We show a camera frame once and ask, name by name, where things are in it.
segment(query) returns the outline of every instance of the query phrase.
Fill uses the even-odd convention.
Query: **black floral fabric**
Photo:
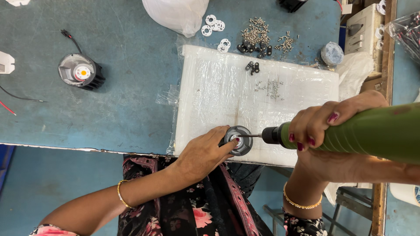
[[[286,236],[327,236],[321,218],[315,220],[302,219],[287,213],[284,209],[284,229]]]

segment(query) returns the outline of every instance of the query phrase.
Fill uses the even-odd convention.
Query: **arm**
[[[232,157],[237,140],[218,147],[229,126],[219,126],[191,140],[177,161],[156,173],[123,182],[120,194],[129,206],[137,206],[202,180],[220,163]],[[51,224],[79,235],[91,235],[127,208],[117,186],[71,200],[47,215],[40,223]]]

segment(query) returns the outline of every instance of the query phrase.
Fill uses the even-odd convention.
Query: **workbench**
[[[300,35],[286,57],[296,62],[320,60],[321,48],[339,37],[340,7],[331,0],[308,1],[295,13],[276,0],[211,0],[203,19],[209,14],[226,28],[210,37],[198,31],[198,40],[218,44],[227,38],[234,45],[229,51],[236,50],[241,31],[255,16],[269,24],[272,45],[286,31]],[[1,75],[0,85],[16,96],[47,101],[0,92],[0,100],[17,114],[0,109],[0,143],[166,153],[173,107],[155,99],[178,82],[178,34],[153,21],[141,1],[32,0],[19,7],[0,1],[0,22],[0,51],[16,60],[15,71]],[[103,67],[106,81],[97,91],[61,81],[58,63],[77,49],[60,29]],[[273,51],[279,60],[282,53]]]

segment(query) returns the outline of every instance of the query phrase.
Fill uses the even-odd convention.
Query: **electric screwdriver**
[[[297,149],[289,141],[290,122],[267,127],[265,143]],[[420,164],[420,102],[362,111],[338,126],[325,130],[324,142],[316,150],[367,154],[389,160]]]

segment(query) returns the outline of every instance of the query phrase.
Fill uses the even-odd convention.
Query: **black wire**
[[[76,44],[77,50],[79,50],[80,54],[83,54],[79,48],[79,45],[76,43],[76,40],[74,40],[74,38],[72,37],[70,39],[73,41],[74,44]]]
[[[1,86],[0,86],[0,89],[2,89],[2,90],[3,90],[5,93],[7,93],[8,95],[10,95],[10,96],[12,96],[12,97],[15,97],[15,98],[18,98],[18,99],[28,100],[28,101],[34,101],[34,102],[45,102],[45,101],[41,101],[41,100],[34,100],[34,99],[29,99],[29,98],[17,97],[17,96],[15,96],[15,95],[13,95],[13,94],[9,93],[8,91],[4,90],[4,88],[3,88],[3,87],[1,87]]]

